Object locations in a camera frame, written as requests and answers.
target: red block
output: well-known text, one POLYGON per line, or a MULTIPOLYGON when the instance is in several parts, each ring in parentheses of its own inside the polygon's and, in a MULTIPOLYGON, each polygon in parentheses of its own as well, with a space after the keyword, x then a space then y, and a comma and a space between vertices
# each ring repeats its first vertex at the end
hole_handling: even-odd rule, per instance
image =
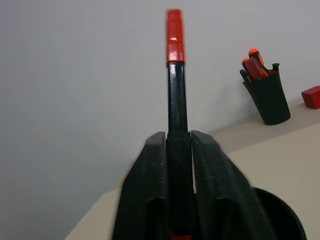
POLYGON ((311 109, 320 108, 320 86, 314 86, 301 93, 304 104, 311 109))

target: black pen holder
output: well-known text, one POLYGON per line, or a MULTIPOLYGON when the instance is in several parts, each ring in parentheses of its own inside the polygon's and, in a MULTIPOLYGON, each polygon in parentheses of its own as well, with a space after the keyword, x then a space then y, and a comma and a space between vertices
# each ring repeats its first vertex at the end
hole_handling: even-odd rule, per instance
POLYGON ((252 83, 243 83, 251 95, 265 125, 280 124, 291 117, 281 85, 279 71, 271 72, 265 78, 253 81, 252 83))

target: gray wall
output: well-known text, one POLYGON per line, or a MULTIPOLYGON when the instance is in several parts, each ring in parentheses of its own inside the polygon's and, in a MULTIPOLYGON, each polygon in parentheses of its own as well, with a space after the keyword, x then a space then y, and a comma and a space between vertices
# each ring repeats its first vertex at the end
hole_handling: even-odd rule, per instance
POLYGON ((1 0, 0 238, 63 239, 167 130, 165 9, 185 25, 190 129, 256 112, 239 69, 257 46, 289 100, 319 84, 319 3, 1 0))

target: beige table surface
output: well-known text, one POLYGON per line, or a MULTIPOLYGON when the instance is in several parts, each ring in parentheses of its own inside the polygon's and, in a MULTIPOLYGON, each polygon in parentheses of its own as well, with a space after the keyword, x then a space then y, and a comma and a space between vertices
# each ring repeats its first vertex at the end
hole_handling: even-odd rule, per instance
MULTIPOLYGON (((291 119, 279 125, 265 126, 253 117, 213 136, 252 186, 283 199, 300 218, 308 240, 318 240, 320 110, 296 101, 290 111, 291 119)), ((103 194, 66 240, 110 239, 119 194, 119 189, 103 194)))

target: red plastic part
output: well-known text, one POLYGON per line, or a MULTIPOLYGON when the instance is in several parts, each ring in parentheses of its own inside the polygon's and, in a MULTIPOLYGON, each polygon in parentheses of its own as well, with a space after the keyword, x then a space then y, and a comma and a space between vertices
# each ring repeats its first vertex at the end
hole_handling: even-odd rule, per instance
POLYGON ((166 17, 166 62, 185 62, 181 10, 170 9, 166 17))
POLYGON ((311 109, 320 108, 320 86, 314 86, 301 93, 304 104, 311 109))
POLYGON ((172 236, 171 240, 192 240, 192 235, 172 236))

